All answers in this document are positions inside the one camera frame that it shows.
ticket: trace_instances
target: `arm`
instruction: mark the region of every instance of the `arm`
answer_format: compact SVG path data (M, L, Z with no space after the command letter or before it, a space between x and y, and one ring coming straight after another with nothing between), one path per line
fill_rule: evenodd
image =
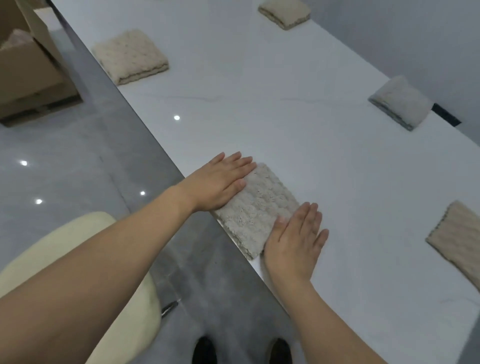
M307 361L313 363L385 363L321 299L310 283L328 238L317 236L322 214L303 204L289 222L278 218L265 245L265 264L280 299L300 333Z
M255 168L220 154L0 299L0 363L84 363L191 213L221 207Z

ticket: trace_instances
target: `hand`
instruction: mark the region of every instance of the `hand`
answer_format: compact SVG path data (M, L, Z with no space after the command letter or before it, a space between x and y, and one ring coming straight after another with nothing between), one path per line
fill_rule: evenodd
M193 211L216 210L243 190L243 177L257 167L252 161L252 157L241 158L240 152L228 158L222 152L177 186L192 203Z
M265 244L265 265L278 291L309 283L328 230L318 234L322 213L305 202L287 223L278 217Z

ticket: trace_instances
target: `right hand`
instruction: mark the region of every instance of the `right hand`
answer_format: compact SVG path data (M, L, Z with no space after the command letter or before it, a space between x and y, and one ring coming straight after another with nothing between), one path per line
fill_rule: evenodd
M264 259L279 293L310 282L329 234L326 229L318 234L322 213L317 210L317 204L305 202L289 222L282 217L275 221L265 244Z

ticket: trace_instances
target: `white wall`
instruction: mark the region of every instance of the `white wall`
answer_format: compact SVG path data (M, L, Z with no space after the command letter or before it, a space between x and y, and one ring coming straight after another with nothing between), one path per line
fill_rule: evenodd
M480 1L304 1L313 20L386 75L404 74L480 144Z

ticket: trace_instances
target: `black shoe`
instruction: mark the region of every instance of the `black shoe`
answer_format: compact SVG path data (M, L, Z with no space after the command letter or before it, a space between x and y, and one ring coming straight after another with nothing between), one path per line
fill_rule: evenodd
M202 336L193 351L192 364L216 364L216 352L213 342Z
M268 364L292 364L290 346L283 339L274 339L270 344Z

